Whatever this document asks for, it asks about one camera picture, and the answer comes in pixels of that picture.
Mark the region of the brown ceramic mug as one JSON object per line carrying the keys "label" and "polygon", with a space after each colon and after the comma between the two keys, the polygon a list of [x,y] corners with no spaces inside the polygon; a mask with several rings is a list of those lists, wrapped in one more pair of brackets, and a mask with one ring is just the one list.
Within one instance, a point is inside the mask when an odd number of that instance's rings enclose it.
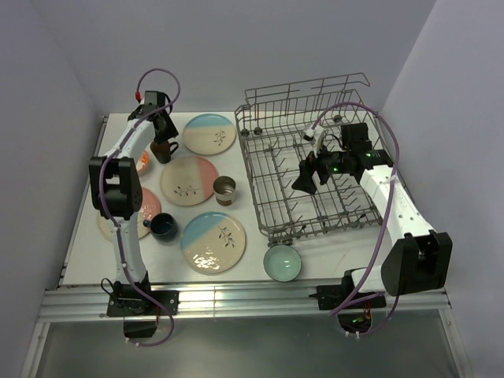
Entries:
{"label": "brown ceramic mug", "polygon": [[177,141],[164,141],[162,143],[156,143],[155,141],[153,141],[150,144],[151,152],[156,157],[157,161],[161,164],[168,164],[172,160],[172,155],[178,148],[179,143]]}

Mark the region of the orange patterned small bowl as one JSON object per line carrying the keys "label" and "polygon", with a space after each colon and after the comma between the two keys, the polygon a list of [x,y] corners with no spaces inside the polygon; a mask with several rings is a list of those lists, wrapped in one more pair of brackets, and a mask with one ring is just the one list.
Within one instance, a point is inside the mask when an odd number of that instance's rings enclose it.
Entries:
{"label": "orange patterned small bowl", "polygon": [[150,168],[150,155],[147,152],[147,150],[144,150],[141,153],[138,161],[136,162],[136,171],[141,176],[146,172],[148,172],[149,168]]}

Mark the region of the grey brown tumbler cup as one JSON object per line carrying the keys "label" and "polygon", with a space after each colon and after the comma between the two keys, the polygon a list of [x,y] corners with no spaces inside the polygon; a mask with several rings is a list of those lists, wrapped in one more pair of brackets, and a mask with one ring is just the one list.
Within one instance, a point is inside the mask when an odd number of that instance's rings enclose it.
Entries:
{"label": "grey brown tumbler cup", "polygon": [[213,182],[213,192],[217,203],[230,206],[235,201],[236,182],[229,176],[219,176]]}

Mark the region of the dark blue mug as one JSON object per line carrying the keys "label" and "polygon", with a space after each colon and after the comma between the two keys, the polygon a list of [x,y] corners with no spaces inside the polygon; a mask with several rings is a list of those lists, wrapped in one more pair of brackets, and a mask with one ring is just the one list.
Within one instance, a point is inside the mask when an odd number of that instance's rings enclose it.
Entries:
{"label": "dark blue mug", "polygon": [[150,230],[156,240],[163,243],[172,242],[179,231],[175,218],[168,213],[159,213],[150,220],[144,220],[143,226]]}

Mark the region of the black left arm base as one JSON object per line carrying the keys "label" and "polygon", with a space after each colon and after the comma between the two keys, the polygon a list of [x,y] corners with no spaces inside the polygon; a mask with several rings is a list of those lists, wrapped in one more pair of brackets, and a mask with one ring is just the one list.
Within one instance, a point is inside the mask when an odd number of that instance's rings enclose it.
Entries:
{"label": "black left arm base", "polygon": [[[152,291],[150,283],[143,281],[140,285],[150,297],[160,302],[171,315],[176,315],[180,293],[174,290]],[[124,318],[123,332],[128,339],[146,342],[158,329],[159,317],[166,315],[163,309],[145,298],[131,285],[119,281],[103,279],[101,289],[109,296],[106,311],[107,317]]]}

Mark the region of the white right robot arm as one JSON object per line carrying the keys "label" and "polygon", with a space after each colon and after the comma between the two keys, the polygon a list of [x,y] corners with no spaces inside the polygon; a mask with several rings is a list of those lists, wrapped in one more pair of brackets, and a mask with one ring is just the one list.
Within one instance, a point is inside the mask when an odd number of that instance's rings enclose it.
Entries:
{"label": "white right robot arm", "polygon": [[391,238],[392,248],[380,265],[350,272],[349,283],[341,287],[345,304],[362,304],[369,292],[392,296],[436,290],[446,283],[453,242],[445,232],[437,232],[420,214],[394,170],[385,150],[376,150],[365,123],[345,124],[337,138],[339,149],[324,145],[328,129],[307,128],[304,140],[312,150],[299,164],[299,176],[292,189],[315,195],[317,177],[326,184],[334,174],[352,176],[371,198]]}

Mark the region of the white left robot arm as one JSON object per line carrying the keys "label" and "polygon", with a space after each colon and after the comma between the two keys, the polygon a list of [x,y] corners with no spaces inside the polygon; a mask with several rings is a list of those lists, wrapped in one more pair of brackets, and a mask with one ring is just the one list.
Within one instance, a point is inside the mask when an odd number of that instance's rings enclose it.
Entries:
{"label": "white left robot arm", "polygon": [[147,313],[154,304],[153,294],[145,288],[149,279],[137,230],[143,191],[136,164],[152,142],[161,144],[177,135],[169,111],[144,113],[139,107],[113,147],[92,157],[88,165],[92,205],[113,233],[116,281],[132,288],[124,303],[135,314]]}

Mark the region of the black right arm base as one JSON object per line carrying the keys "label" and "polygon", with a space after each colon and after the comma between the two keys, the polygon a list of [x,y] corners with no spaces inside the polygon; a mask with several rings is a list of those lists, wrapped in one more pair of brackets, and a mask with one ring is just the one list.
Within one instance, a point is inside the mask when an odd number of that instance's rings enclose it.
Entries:
{"label": "black right arm base", "polygon": [[[319,285],[310,298],[317,300],[318,309],[329,311],[339,306],[354,289],[354,281],[349,272],[345,272],[340,284]],[[345,332],[352,334],[366,333],[372,326],[372,309],[381,309],[386,306],[384,295],[378,296],[376,292],[357,293],[352,300],[368,298],[366,301],[349,305],[346,309],[359,309],[360,313],[339,313],[339,325]]]}

